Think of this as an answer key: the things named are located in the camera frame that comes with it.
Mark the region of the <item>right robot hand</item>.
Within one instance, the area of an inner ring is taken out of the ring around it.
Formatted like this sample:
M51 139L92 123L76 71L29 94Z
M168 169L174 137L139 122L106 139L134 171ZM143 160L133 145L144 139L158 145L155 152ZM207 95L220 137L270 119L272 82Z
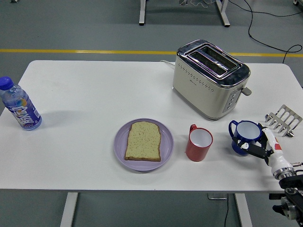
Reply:
M276 179L294 175L294 167L284 158L273 132L252 121L231 121L228 126L232 149L241 156L253 155L265 160Z

